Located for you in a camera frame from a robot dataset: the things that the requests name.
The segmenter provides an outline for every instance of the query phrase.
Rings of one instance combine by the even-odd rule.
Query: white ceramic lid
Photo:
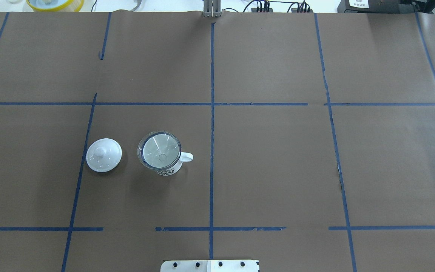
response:
[[[86,163],[96,172],[114,169],[122,158],[122,148],[116,141],[104,138],[93,143],[86,152]]]

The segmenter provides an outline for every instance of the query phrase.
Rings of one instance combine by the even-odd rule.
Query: mug rim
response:
[[[143,159],[143,146],[145,145],[145,143],[147,143],[147,141],[159,134],[165,134],[168,136],[171,136],[176,142],[177,145],[179,146],[179,155],[177,156],[177,158],[171,162],[171,164],[164,166],[164,167],[153,167],[150,164],[148,164],[147,162],[145,162],[145,160]],[[144,138],[142,138],[142,140],[140,140],[139,143],[139,147],[137,150],[137,157],[139,158],[140,162],[147,168],[152,169],[154,171],[163,171],[163,170],[167,170],[167,169],[171,169],[174,165],[176,165],[176,163],[179,161],[179,159],[181,158],[181,153],[182,153],[182,147],[181,147],[181,142],[179,141],[179,139],[177,139],[177,137],[170,133],[169,131],[165,131],[165,130],[159,130],[159,131],[153,131],[149,134],[147,134]]]

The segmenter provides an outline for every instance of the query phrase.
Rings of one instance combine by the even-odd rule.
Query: yellow container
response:
[[[50,4],[45,4],[42,0],[26,0],[26,3],[38,12],[77,12],[83,6],[85,0],[53,0]]]

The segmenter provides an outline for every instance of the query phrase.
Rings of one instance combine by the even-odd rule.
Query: black device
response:
[[[432,13],[435,0],[341,0],[339,13]]]
[[[392,13],[416,12],[414,5],[402,4],[401,0],[341,0],[339,13]]]

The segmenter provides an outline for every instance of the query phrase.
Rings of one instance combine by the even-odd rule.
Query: glass mug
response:
[[[140,162],[161,176],[175,174],[183,162],[194,158],[191,153],[181,152],[181,143],[172,133],[154,131],[139,143],[137,156]]]

